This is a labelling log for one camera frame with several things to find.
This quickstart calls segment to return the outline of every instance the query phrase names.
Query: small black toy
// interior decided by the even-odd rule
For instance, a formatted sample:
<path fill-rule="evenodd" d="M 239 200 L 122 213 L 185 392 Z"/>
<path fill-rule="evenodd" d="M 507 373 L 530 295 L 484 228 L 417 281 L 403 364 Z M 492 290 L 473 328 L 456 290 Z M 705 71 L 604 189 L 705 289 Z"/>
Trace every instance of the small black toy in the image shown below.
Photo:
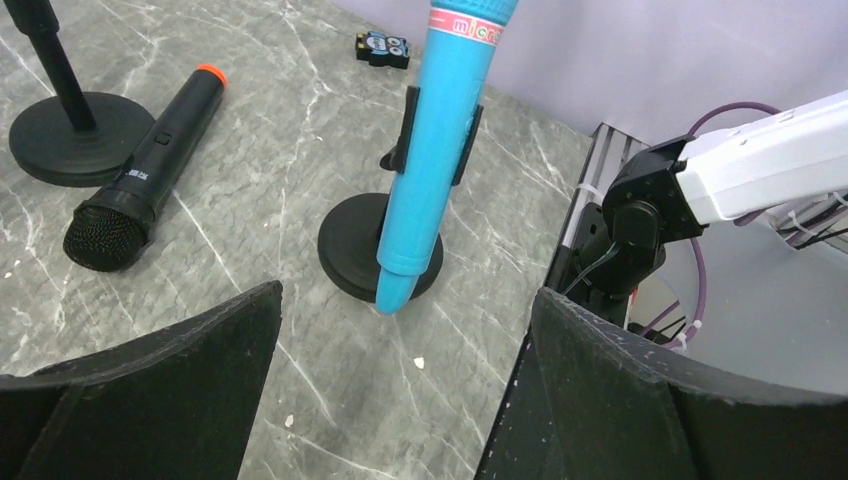
<path fill-rule="evenodd" d="M 405 70 L 409 67 L 409 48 L 405 38 L 390 37 L 373 31 L 357 33 L 356 58 L 368 61 L 372 67 L 388 65 Z"/>

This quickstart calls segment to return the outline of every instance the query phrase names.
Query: white backdrop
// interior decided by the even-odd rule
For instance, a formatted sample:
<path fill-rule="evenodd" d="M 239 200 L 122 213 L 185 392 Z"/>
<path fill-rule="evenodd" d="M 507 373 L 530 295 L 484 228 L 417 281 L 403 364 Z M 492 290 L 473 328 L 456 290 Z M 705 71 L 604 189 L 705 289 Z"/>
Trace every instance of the white backdrop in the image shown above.
<path fill-rule="evenodd" d="M 423 44 L 429 0 L 334 1 Z M 848 0 L 522 0 L 489 83 L 582 133 L 606 122 L 655 144 L 719 104 L 848 89 Z"/>

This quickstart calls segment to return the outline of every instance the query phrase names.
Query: microphone holder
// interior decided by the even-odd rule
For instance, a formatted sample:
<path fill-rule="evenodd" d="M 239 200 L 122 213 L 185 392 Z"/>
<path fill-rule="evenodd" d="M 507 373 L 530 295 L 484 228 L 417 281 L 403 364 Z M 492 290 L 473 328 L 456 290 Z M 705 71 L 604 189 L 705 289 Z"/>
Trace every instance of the microphone holder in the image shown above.
<path fill-rule="evenodd" d="M 380 264 L 377 247 L 383 232 L 389 195 L 362 193 L 336 205 L 321 222 L 318 231 L 318 259 L 321 268 L 343 292 L 374 303 Z M 412 298 L 426 292 L 442 269 L 445 251 L 442 236 L 436 239 L 430 266 L 418 278 Z"/>
<path fill-rule="evenodd" d="M 80 89 L 59 42 L 59 22 L 48 0 L 3 0 L 18 30 L 29 37 L 56 91 L 15 119 L 9 150 L 28 174 L 65 187 L 97 187 L 113 180 L 153 126 L 141 105 L 109 93 Z"/>

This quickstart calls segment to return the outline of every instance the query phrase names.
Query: microphone stand base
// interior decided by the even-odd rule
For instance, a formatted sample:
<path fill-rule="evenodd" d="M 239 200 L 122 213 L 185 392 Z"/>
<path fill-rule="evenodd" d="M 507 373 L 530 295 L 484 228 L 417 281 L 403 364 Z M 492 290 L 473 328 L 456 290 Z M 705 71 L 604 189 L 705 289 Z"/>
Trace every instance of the microphone stand base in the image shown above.
<path fill-rule="evenodd" d="M 118 176 L 153 126 L 153 116 L 118 95 L 84 96 L 97 122 L 94 130 L 74 130 L 58 97 L 18 115 L 9 129 L 9 150 L 21 169 L 63 187 L 100 187 Z"/>
<path fill-rule="evenodd" d="M 318 259 L 324 272 L 343 292 L 364 302 L 374 303 L 377 298 L 377 247 L 388 202 L 385 193 L 350 197 L 330 210 L 318 231 Z M 444 255 L 439 235 L 430 267 L 419 277 L 412 298 L 433 286 Z"/>

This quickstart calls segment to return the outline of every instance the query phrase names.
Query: marble tabletop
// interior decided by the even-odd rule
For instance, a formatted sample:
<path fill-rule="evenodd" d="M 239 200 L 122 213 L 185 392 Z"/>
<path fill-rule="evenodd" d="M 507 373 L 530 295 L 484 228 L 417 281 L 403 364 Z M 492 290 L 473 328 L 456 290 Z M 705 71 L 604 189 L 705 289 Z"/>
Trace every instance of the marble tabletop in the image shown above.
<path fill-rule="evenodd" d="M 118 345 L 269 279 L 283 327 L 242 465 L 246 479 L 471 478 L 528 324 L 589 139 L 496 92 L 442 235 L 435 286 L 392 316 L 340 292 L 316 253 L 324 215 L 386 192 L 408 71 L 353 54 L 372 26 L 326 0 L 54 1 L 83 88 L 158 115 L 194 67 L 229 76 L 156 243 L 129 271 L 62 252 L 93 189 L 24 174 L 15 116 L 52 94 L 0 14 L 0 372 Z"/>

